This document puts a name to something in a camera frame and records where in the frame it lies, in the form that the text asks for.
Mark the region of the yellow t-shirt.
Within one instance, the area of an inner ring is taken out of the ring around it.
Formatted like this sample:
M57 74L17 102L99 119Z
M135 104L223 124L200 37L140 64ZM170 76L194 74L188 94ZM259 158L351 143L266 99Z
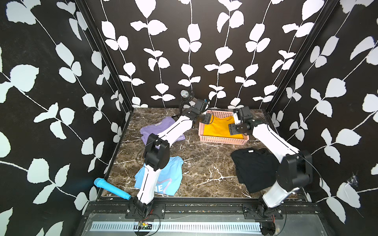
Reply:
M214 117L213 122L211 124L207 124L204 126L203 135L221 138L244 139L242 134L230 134L228 125L234 123L235 121L233 116L229 116L222 119Z

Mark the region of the black t-shirt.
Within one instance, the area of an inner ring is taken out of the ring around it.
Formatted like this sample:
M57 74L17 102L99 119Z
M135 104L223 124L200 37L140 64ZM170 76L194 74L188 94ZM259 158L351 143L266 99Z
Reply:
M249 193L256 193L271 187L276 182L279 161L268 149L245 148L231 153L239 183Z

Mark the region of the light blue t-shirt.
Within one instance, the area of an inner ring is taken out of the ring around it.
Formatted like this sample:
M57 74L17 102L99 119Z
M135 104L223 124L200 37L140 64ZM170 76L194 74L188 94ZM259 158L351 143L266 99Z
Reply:
M180 156L171 157L169 159L168 164L162 169L158 177L155 186L156 193L168 196L174 196L176 194L183 178L183 164L184 161Z

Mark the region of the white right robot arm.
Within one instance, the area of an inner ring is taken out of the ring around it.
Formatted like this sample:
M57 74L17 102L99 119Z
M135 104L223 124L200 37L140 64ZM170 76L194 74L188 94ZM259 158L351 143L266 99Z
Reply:
M293 192L313 180L312 156L300 151L281 138L264 120L254 118L249 107L233 110L234 124L229 125L231 135L252 135L261 141L279 162L275 183L259 200L257 213L267 219Z

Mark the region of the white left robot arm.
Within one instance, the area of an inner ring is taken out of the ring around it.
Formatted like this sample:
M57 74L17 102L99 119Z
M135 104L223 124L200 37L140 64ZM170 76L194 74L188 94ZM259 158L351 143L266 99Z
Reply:
M208 101L198 99L195 105L183 111L173 125L157 135L149 136L143 152L143 181L137 196L132 201L143 216L148 216L152 211L155 186L162 169L169 162L171 144L192 129L196 121L209 124L211 115L206 113L208 108Z

